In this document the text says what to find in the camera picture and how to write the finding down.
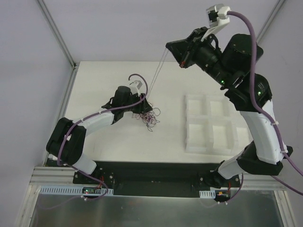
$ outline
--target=metal sheet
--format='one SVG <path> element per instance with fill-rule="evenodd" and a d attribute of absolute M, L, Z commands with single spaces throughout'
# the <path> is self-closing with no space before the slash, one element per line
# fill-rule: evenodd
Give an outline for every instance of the metal sheet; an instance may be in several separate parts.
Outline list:
<path fill-rule="evenodd" d="M 69 196 L 39 195 L 44 207 L 57 205 Z M 74 199 L 53 210 L 35 210 L 35 227 L 279 227 L 283 222 L 274 192 L 241 191 L 228 205 L 213 200 L 105 197 L 84 202 Z"/>

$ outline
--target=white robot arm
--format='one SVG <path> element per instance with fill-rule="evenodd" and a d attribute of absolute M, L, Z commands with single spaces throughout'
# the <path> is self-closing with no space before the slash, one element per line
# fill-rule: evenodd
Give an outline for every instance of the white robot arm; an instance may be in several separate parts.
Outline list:
<path fill-rule="evenodd" d="M 97 164 L 82 153 L 85 138 L 116 123 L 123 117 L 124 112 L 143 114 L 151 111 L 152 107 L 145 99 L 145 93 L 140 92 L 141 86 L 142 82 L 139 80 L 130 81 L 128 87 L 119 86 L 114 97 L 93 114 L 76 120 L 61 118 L 46 145 L 46 150 L 58 157 L 58 163 L 62 161 L 91 175 Z"/>
<path fill-rule="evenodd" d="M 210 7 L 207 9 L 210 28 L 197 28 L 188 38 L 166 44 L 181 68 L 196 64 L 222 86 L 221 90 L 228 90 L 225 96 L 240 111 L 254 139 L 240 154 L 223 161 L 209 177 L 204 178 L 208 185 L 217 188 L 227 179 L 243 172 L 278 175 L 283 168 L 282 152 L 290 155 L 293 151 L 284 143 L 284 150 L 281 151 L 273 124 L 250 100 L 250 35 L 235 34 L 223 52 L 219 48 L 215 34 L 230 22 L 230 10 L 223 4 Z M 263 50 L 257 46 L 256 60 L 262 54 Z M 257 105 L 275 120 L 268 81 L 259 74 L 255 74 L 254 93 Z"/>

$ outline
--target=cable tie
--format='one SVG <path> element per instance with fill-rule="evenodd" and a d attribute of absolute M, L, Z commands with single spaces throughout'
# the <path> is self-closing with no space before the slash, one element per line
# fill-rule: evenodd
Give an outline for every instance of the cable tie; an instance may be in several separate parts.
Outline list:
<path fill-rule="evenodd" d="M 270 125 L 278 125 L 279 122 L 278 121 L 275 121 L 275 123 L 271 123 Z"/>

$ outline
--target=black mounting plate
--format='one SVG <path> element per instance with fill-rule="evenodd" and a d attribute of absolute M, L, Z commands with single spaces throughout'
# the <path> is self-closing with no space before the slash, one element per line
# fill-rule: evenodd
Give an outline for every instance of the black mounting plate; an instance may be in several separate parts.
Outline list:
<path fill-rule="evenodd" d="M 199 191 L 208 191 L 210 187 L 203 177 L 215 170 L 218 164 L 195 163 L 139 163 L 139 162 L 96 162 L 99 168 L 97 178 L 103 177 L 114 195 L 156 196 L 198 198 Z M 239 187 L 239 176 L 226 181 L 223 187 Z M 74 184 L 98 183 L 78 172 L 73 178 Z"/>

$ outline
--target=gray wall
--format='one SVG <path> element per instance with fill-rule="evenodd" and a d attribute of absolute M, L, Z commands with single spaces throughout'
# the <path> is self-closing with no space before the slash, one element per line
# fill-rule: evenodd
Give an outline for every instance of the gray wall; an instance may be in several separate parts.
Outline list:
<path fill-rule="evenodd" d="M 217 3 L 245 14 L 258 33 L 276 1 L 45 0 L 76 62 L 159 61 L 165 43 L 207 26 L 205 10 Z M 245 25 L 233 19 L 218 34 L 220 46 L 245 31 Z M 167 60 L 175 61 L 172 55 Z"/>
<path fill-rule="evenodd" d="M 262 47 L 257 73 L 270 83 L 274 109 L 283 139 L 294 148 L 292 160 L 303 169 L 303 1 L 288 0 L 277 16 Z M 284 163 L 285 181 L 303 191 L 303 178 Z M 298 226 L 303 222 L 303 196 L 289 192 Z"/>
<path fill-rule="evenodd" d="M 14 226 L 71 68 L 34 0 L 0 3 L 0 226 Z"/>

